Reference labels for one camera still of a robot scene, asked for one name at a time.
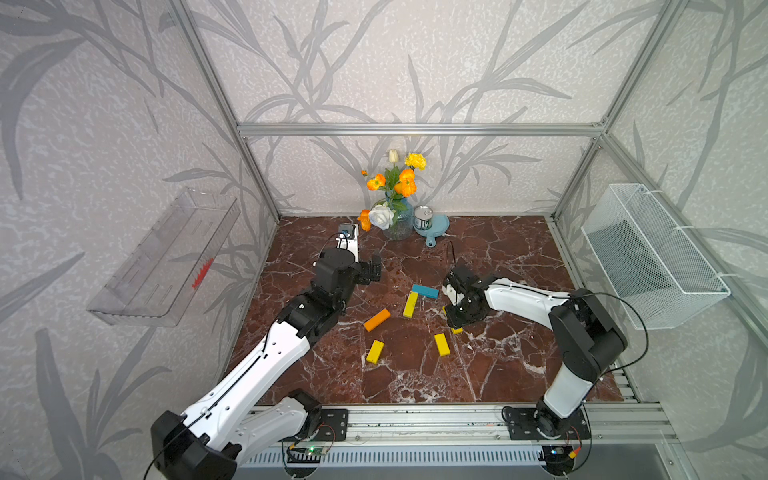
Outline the teal long block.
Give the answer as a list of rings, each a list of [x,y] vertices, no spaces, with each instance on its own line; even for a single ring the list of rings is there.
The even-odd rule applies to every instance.
[[[440,295],[440,291],[438,289],[418,284],[414,284],[411,288],[411,291],[430,299],[438,299]]]

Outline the orange block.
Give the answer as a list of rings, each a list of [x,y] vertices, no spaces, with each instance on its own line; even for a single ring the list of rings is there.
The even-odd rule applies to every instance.
[[[372,332],[374,329],[376,329],[378,326],[380,326],[384,321],[388,320],[390,317],[391,317],[391,313],[387,309],[382,309],[380,312],[378,312],[369,320],[367,320],[363,324],[363,326],[367,332]]]

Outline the yellow block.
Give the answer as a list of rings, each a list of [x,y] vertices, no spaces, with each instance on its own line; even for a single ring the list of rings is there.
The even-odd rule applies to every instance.
[[[443,333],[436,334],[434,340],[440,357],[445,357],[451,354],[447,338]]]
[[[418,302],[419,294],[417,292],[411,291],[408,295],[404,310],[403,310],[403,316],[405,318],[412,318],[417,302]]]
[[[447,312],[446,312],[446,308],[445,307],[442,308],[442,316],[447,320]],[[453,328],[451,326],[450,326],[450,328],[451,328],[451,331],[452,331],[453,334],[459,334],[459,333],[463,332],[463,328]]]
[[[368,354],[366,356],[366,361],[371,364],[377,364],[379,362],[383,349],[384,349],[384,343],[379,340],[375,340],[371,345],[370,350],[368,351]]]

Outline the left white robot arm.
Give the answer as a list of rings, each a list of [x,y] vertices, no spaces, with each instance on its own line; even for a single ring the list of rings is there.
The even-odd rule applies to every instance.
[[[303,440],[320,421],[320,403],[295,391],[256,416],[257,401],[345,314],[359,285],[378,282],[382,260],[349,249],[322,251],[307,289],[278,313],[264,338],[209,393],[151,427],[149,466],[166,479],[231,479],[254,455],[281,440]]]

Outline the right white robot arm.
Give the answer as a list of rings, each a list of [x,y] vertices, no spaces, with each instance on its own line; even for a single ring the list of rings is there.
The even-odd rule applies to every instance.
[[[490,275],[481,278],[464,265],[449,271],[442,292],[447,323],[461,328],[485,319],[492,311],[507,312],[553,332],[562,363],[553,383],[527,417],[507,418],[510,424],[534,428],[547,439],[558,439],[575,421],[582,402],[609,366],[628,347],[616,321],[587,289],[552,292]]]

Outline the flower bouquet in vase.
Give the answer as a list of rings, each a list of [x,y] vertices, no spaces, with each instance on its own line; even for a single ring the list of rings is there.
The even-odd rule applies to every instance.
[[[357,220],[363,231],[380,229],[390,240],[404,240],[413,232],[414,207],[409,199],[417,193],[416,171],[424,171],[427,160],[421,153],[408,153],[400,161],[396,150],[388,151],[391,166],[383,174],[360,174],[372,192],[382,192],[383,198],[370,209],[361,211]]]

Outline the metal tin can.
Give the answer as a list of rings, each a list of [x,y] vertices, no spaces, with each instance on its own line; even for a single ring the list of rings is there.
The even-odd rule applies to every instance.
[[[434,212],[427,205],[419,205],[414,208],[414,228],[417,230],[428,230],[432,227]]]

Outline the light blue dish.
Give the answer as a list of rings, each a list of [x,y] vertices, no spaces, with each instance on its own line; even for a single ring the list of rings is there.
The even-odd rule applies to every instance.
[[[414,230],[425,238],[425,244],[428,248],[434,248],[437,245],[437,239],[445,235],[449,225],[449,218],[446,215],[435,215],[431,219],[431,226],[429,228],[414,228]]]

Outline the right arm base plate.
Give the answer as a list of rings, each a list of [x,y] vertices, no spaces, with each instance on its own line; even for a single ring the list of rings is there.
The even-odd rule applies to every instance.
[[[567,418],[560,418],[543,402],[535,407],[506,405],[501,410],[502,421],[511,440],[590,440],[592,438],[585,410],[579,408]]]

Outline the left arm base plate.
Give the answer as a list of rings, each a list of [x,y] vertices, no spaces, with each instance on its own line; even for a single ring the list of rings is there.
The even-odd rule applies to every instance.
[[[311,436],[313,441],[345,441],[349,426],[350,411],[345,408],[325,408],[320,410],[320,421]]]

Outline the aluminium front rail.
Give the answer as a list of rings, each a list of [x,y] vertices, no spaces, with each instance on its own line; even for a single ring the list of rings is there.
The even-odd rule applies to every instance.
[[[339,445],[481,445],[502,442],[523,444],[588,442],[641,444],[678,439],[663,408],[656,403],[589,402],[585,410],[590,440],[511,440],[502,421],[501,404],[348,405],[349,426]],[[242,419],[224,426],[211,409],[199,409],[182,418],[194,435],[220,450],[240,444],[263,450],[285,437],[308,438],[317,429],[320,407],[307,407],[287,398],[274,407],[251,407]]]

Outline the clear plastic wall tray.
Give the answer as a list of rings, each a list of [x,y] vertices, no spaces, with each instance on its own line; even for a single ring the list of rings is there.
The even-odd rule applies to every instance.
[[[86,311],[112,326],[177,326],[240,214],[234,195],[182,189]]]

